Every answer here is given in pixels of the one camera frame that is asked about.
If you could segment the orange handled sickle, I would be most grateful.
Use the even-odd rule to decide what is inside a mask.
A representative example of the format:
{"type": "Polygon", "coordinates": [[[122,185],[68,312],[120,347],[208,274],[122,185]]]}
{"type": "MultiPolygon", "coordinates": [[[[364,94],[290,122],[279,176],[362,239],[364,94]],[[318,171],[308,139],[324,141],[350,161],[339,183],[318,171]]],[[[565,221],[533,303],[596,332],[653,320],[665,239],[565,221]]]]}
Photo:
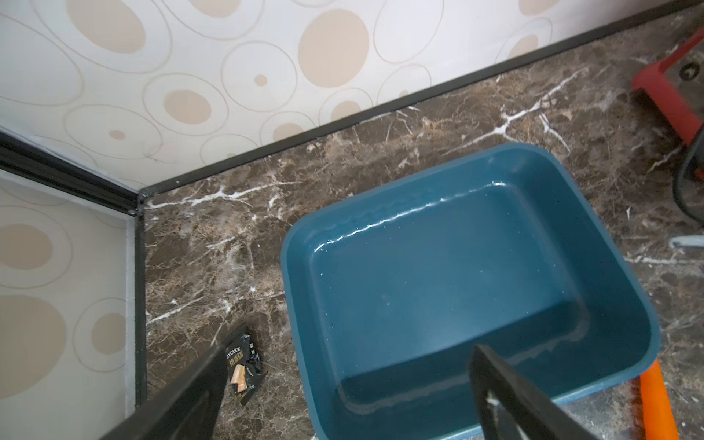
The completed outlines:
{"type": "Polygon", "coordinates": [[[678,426],[657,360],[640,375],[640,393],[643,401],[645,438],[647,440],[679,440],[678,426]]]}

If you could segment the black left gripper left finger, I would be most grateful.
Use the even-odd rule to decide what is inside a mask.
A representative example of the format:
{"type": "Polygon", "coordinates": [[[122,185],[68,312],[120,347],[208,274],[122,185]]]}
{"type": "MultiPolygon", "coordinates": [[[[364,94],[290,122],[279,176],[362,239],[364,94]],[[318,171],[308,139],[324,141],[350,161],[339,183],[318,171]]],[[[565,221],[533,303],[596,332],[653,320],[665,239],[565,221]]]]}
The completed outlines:
{"type": "Polygon", "coordinates": [[[235,363],[247,354],[248,329],[242,324],[104,438],[210,439],[235,363]]]}

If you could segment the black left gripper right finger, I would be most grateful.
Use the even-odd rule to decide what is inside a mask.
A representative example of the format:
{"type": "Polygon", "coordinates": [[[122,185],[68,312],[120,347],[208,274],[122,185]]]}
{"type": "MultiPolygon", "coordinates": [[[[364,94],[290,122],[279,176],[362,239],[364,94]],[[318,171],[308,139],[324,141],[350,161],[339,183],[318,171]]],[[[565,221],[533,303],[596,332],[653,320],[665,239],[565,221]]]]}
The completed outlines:
{"type": "Polygon", "coordinates": [[[469,377],[486,439],[594,438],[489,346],[475,346],[469,377]]]}

